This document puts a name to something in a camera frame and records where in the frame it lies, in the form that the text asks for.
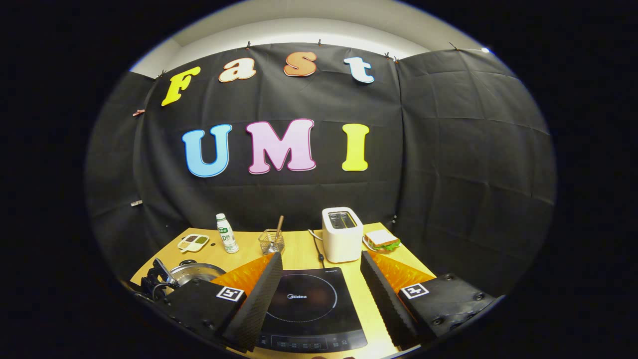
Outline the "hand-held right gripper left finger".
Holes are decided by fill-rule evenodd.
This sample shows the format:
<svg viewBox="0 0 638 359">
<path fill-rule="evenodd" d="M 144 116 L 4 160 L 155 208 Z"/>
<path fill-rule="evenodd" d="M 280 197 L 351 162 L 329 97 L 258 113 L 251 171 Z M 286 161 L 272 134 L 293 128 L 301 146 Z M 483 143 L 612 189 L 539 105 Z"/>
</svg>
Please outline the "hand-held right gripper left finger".
<svg viewBox="0 0 638 359">
<path fill-rule="evenodd" d="M 280 283 L 282 260 L 278 252 L 258 259 L 255 283 L 190 280 L 164 299 L 164 313 L 174 323 L 213 345 L 252 352 L 264 324 L 271 299 Z"/>
</svg>

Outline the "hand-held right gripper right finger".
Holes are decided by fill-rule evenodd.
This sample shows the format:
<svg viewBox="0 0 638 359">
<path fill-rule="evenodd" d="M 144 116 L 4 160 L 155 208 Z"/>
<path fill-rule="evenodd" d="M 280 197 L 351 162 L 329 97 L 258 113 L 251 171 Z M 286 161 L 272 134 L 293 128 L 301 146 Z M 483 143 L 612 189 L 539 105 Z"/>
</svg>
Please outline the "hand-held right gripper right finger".
<svg viewBox="0 0 638 359">
<path fill-rule="evenodd" d="M 426 348 L 453 336 L 496 305 L 455 274 L 430 276 L 387 255 L 363 251 L 360 270 L 393 345 Z"/>
</svg>

